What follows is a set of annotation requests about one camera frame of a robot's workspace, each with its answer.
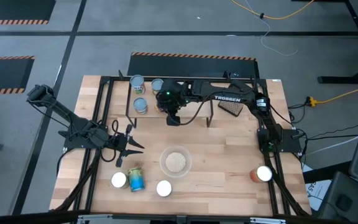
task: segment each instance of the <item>clear plastic bowl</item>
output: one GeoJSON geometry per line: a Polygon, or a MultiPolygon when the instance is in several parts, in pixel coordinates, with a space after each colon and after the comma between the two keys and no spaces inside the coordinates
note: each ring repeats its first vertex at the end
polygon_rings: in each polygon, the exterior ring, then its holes
{"type": "Polygon", "coordinates": [[[160,156],[160,167],[162,169],[162,172],[164,172],[164,174],[166,174],[167,176],[170,177],[183,177],[185,176],[191,169],[191,155],[190,152],[183,146],[170,146],[168,148],[166,148],[161,156],[160,156]],[[186,165],[185,167],[179,171],[179,172],[171,172],[165,161],[167,160],[167,157],[173,153],[173,152],[179,152],[180,154],[182,154],[185,159],[186,159],[186,165]]]}

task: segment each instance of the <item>black and orange striped tape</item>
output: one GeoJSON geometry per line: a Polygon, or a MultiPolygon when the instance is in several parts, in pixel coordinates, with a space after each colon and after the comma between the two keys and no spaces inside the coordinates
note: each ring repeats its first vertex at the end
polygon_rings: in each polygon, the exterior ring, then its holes
{"type": "Polygon", "coordinates": [[[23,93],[24,88],[7,88],[0,89],[0,94],[13,94],[13,93],[23,93]]]}
{"type": "Polygon", "coordinates": [[[12,56],[12,57],[0,57],[0,60],[8,60],[8,59],[35,59],[35,56],[12,56]]]}
{"type": "Polygon", "coordinates": [[[194,55],[194,54],[167,54],[167,53],[147,53],[147,52],[133,52],[132,55],[143,56],[162,56],[162,57],[192,57],[192,58],[215,58],[215,59],[233,59],[233,60],[253,60],[252,57],[236,57],[236,56],[214,56],[214,55],[194,55]]]}
{"type": "Polygon", "coordinates": [[[0,19],[0,25],[45,25],[49,21],[42,19],[0,19]]]}

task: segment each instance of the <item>yellow cable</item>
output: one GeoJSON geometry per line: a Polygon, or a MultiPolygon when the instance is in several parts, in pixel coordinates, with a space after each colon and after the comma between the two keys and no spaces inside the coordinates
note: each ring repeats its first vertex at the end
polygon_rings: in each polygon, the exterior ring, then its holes
{"type": "MultiPolygon", "coordinates": [[[[231,1],[232,1],[234,4],[240,6],[241,8],[243,8],[243,9],[245,9],[245,10],[248,10],[249,12],[252,12],[252,13],[254,13],[254,14],[257,15],[257,16],[260,16],[259,13],[256,13],[256,12],[254,12],[253,10],[250,10],[249,8],[247,8],[247,7],[245,7],[245,6],[243,6],[243,5],[239,4],[239,3],[237,3],[235,0],[231,0],[231,1]]],[[[295,14],[298,14],[300,11],[302,11],[302,10],[304,10],[306,7],[308,7],[312,2],[314,2],[314,0],[311,0],[311,1],[310,1],[308,4],[306,4],[305,6],[303,6],[303,7],[300,8],[299,10],[297,10],[297,11],[295,11],[294,13],[291,13],[291,14],[289,14],[289,15],[287,15],[287,16],[284,16],[284,17],[270,17],[270,16],[265,16],[265,15],[264,15],[264,18],[267,18],[267,19],[276,19],[276,20],[286,19],[286,18],[289,18],[289,17],[291,17],[291,16],[294,16],[295,14]]]]}
{"type": "Polygon", "coordinates": [[[357,92],[357,91],[358,91],[358,89],[357,89],[357,90],[350,91],[350,92],[347,92],[347,93],[344,93],[344,94],[339,95],[339,96],[336,96],[336,97],[331,98],[331,99],[329,99],[329,100],[324,100],[324,101],[318,101],[318,100],[313,99],[313,97],[311,97],[311,98],[310,98],[311,106],[314,107],[314,106],[316,106],[317,104],[328,103],[328,102],[331,102],[332,100],[336,100],[336,99],[338,99],[338,98],[340,98],[340,97],[349,95],[349,94],[351,94],[351,93],[355,93],[355,92],[357,92]]]}

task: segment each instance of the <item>tin can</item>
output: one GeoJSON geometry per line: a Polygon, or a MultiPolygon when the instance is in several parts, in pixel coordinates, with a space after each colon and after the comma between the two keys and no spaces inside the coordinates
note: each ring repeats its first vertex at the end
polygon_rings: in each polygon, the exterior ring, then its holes
{"type": "Polygon", "coordinates": [[[163,83],[164,81],[161,78],[156,78],[152,81],[152,89],[155,95],[161,90],[163,83]]]}
{"type": "Polygon", "coordinates": [[[144,86],[144,78],[142,75],[134,75],[129,80],[129,83],[135,90],[135,94],[143,94],[146,92],[146,87],[144,86]]]}
{"type": "Polygon", "coordinates": [[[147,102],[144,98],[138,98],[134,101],[134,108],[139,114],[147,113],[147,102]]]}
{"type": "Polygon", "coordinates": [[[272,179],[272,171],[267,166],[260,166],[251,170],[249,176],[255,183],[264,183],[272,179]]]}
{"type": "Polygon", "coordinates": [[[161,197],[168,197],[172,193],[172,185],[167,180],[162,180],[157,184],[157,193],[161,197]]]}
{"type": "Polygon", "coordinates": [[[116,188],[126,189],[129,186],[129,180],[123,172],[116,172],[111,178],[111,184],[116,188]]]}
{"type": "Polygon", "coordinates": [[[131,192],[144,189],[143,171],[141,168],[133,168],[128,171],[131,192]]]}

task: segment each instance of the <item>blue can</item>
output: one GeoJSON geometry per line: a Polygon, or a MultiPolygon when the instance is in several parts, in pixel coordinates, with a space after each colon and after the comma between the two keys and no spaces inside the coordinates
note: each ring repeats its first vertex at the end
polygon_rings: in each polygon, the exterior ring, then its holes
{"type": "Polygon", "coordinates": [[[141,168],[133,168],[128,171],[131,192],[144,189],[143,171],[141,168]]]}

